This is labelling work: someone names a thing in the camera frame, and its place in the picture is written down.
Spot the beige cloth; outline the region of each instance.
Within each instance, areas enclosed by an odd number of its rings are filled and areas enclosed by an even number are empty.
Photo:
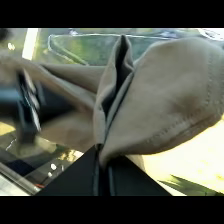
[[[8,85],[25,69],[64,96],[76,110],[44,125],[42,136],[82,152],[95,144],[105,166],[118,155],[171,149],[220,120],[223,62],[222,49],[199,38],[156,43],[133,62],[121,36],[106,67],[40,65],[2,53],[0,79]]]

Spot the tan fabric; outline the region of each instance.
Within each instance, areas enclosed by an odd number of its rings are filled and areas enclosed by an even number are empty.
[[[38,65],[0,55],[0,81],[25,69],[76,111],[42,127],[42,136],[85,152],[95,144],[100,162],[118,155],[153,154],[181,144],[223,113],[224,55],[199,38],[156,43],[136,62],[125,36],[106,67]]]

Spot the stitching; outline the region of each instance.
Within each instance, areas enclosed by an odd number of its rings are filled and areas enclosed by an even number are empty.
[[[187,120],[190,120],[196,116],[198,116],[198,114],[200,114],[202,112],[202,110],[204,110],[208,105],[209,102],[211,100],[211,86],[212,86],[212,82],[213,82],[213,74],[212,74],[212,62],[213,62],[213,56],[212,54],[209,54],[209,59],[208,59],[208,85],[207,85],[207,96],[206,96],[206,100],[203,106],[201,106],[200,108],[196,109],[194,112],[191,112],[189,115],[186,115],[184,118],[182,118],[181,120],[177,120],[175,121],[173,124],[171,124],[169,127],[163,129],[162,131],[156,133],[155,135],[153,135],[148,141],[150,142],[152,145],[153,141],[155,141],[156,139],[160,138],[162,135],[165,135],[166,133],[168,133],[171,129],[175,128],[177,125],[180,125],[181,123],[186,122]]]

